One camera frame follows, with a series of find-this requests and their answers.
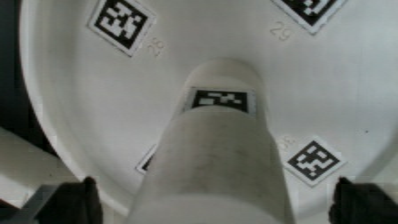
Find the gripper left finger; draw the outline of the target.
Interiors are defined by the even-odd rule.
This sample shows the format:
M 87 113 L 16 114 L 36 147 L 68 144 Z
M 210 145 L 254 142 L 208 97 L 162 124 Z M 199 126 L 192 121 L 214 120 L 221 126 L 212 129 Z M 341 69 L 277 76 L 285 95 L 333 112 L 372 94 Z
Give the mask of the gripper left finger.
M 43 185 L 11 218 L 11 224 L 103 224 L 94 178 Z

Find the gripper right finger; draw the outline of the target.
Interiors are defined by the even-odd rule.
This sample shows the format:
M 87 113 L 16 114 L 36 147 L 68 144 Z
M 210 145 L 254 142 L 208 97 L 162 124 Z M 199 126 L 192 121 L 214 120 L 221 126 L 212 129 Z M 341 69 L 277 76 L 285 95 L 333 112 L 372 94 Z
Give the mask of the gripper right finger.
M 340 178 L 329 209 L 331 224 L 398 224 L 398 203 L 373 183 Z

